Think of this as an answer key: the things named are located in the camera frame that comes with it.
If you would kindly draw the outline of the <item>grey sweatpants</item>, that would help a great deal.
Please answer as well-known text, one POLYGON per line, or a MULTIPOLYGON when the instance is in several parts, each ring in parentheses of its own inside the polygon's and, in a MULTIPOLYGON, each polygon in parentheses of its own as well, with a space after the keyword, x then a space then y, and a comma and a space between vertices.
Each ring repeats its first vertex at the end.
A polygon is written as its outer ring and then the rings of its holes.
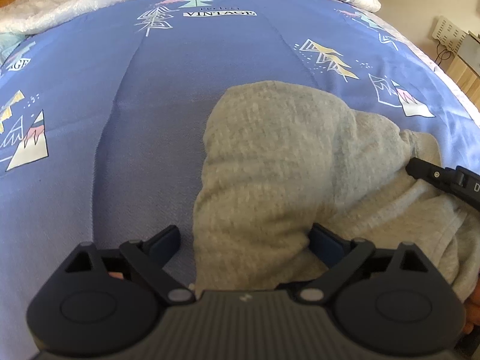
POLYGON ((321 224, 379 248, 412 242, 459 298, 473 293, 479 213, 405 170, 414 157, 440 164, 432 135, 319 89, 262 81, 224 93, 203 144, 193 208, 198 291, 317 278, 326 266, 308 250, 308 232, 321 224))

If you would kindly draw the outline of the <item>light wooden cabinet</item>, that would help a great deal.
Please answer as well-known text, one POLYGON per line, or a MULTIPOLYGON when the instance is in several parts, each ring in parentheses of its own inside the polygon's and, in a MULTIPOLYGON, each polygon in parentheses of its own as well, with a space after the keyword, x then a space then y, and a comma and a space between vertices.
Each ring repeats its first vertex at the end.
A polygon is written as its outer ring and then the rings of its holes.
POLYGON ((468 32, 447 70, 447 75, 476 107, 480 95, 479 52, 479 36, 468 32))

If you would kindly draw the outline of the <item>blue patterned bed sheet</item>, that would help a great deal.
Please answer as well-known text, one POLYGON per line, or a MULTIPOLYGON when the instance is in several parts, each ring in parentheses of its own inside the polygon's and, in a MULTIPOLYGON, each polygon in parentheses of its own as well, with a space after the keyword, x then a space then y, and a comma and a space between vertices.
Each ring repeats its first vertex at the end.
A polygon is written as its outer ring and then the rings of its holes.
POLYGON ((436 65, 335 0, 131 0, 24 41, 1 73, 1 357, 36 346, 28 305, 80 242, 110 249, 170 224, 168 272, 195 278, 203 131, 221 95, 262 80, 322 89, 430 133, 479 170, 479 127, 436 65))

